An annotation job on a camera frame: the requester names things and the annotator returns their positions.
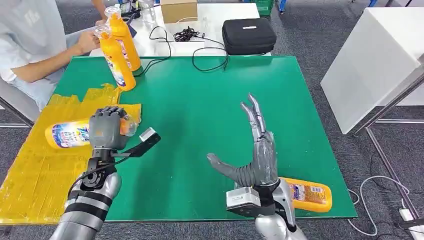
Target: black strap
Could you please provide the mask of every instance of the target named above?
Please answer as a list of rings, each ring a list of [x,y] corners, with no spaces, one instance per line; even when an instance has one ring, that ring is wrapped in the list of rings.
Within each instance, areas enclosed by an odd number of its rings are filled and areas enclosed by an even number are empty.
[[[112,205],[112,199],[110,199],[108,196],[105,196],[103,194],[100,194],[94,191],[73,190],[70,192],[67,199],[68,200],[76,199],[79,196],[100,201],[108,205],[109,207]]]
[[[91,214],[93,216],[98,217],[103,222],[106,219],[106,215],[108,215],[108,211],[105,211],[105,210],[98,208],[96,206],[86,204],[86,203],[82,203],[82,202],[75,202],[75,203],[72,203],[69,206],[67,206],[64,213],[69,213],[69,212],[88,213],[88,214]]]

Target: cardboard box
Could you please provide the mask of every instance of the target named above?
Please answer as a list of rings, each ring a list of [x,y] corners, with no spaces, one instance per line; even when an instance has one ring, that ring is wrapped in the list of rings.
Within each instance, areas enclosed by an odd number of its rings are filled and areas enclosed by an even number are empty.
[[[197,20],[197,0],[160,0],[160,6],[162,8],[163,22],[165,24],[172,24],[178,21],[193,22]]]

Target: person's arm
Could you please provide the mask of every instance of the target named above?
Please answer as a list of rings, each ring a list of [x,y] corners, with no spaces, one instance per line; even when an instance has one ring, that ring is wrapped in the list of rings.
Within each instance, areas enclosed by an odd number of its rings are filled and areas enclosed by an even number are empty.
[[[95,9],[97,9],[98,13],[101,15],[102,20],[107,20],[108,17],[105,15],[105,4],[103,3],[103,0],[91,0],[93,3]]]
[[[99,45],[99,39],[93,35],[93,32],[85,31],[81,33],[81,36],[75,45],[57,54],[56,56],[39,62],[28,63],[24,66],[15,67],[11,70],[18,78],[24,80],[25,82],[33,83],[45,78],[46,76],[68,64],[73,56],[89,53],[91,50],[97,49]]]

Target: robot finger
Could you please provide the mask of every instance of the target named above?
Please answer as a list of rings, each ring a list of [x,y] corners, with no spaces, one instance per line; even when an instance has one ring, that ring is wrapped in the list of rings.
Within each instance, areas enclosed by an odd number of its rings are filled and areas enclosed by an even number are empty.
[[[248,107],[244,102],[240,103],[240,107],[241,109],[246,113],[247,115],[247,119],[249,121],[251,130],[252,130],[252,135],[253,135],[253,141],[257,142],[258,139],[261,137],[261,131],[260,131],[260,126],[258,123],[258,119],[256,118],[253,110]]]
[[[252,103],[253,105],[253,113],[256,115],[256,119],[257,122],[259,123],[259,127],[260,127],[260,132],[262,134],[265,133],[266,128],[265,128],[265,120],[262,117],[262,112],[261,112],[261,107],[259,106],[258,101],[256,100],[256,98],[253,97],[253,95],[251,93],[249,93],[247,95],[247,98],[249,99],[249,101]]]

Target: yellow plastic sheet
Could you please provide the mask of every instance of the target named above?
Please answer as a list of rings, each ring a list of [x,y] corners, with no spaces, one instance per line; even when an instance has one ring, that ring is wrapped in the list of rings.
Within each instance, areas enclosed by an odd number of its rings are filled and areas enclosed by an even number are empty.
[[[0,188],[0,224],[55,224],[64,212],[69,187],[87,169],[88,146],[54,149],[45,129],[52,124],[89,118],[98,108],[119,102],[120,90],[111,84],[77,96],[53,95],[22,145]],[[118,105],[140,122],[141,104]]]

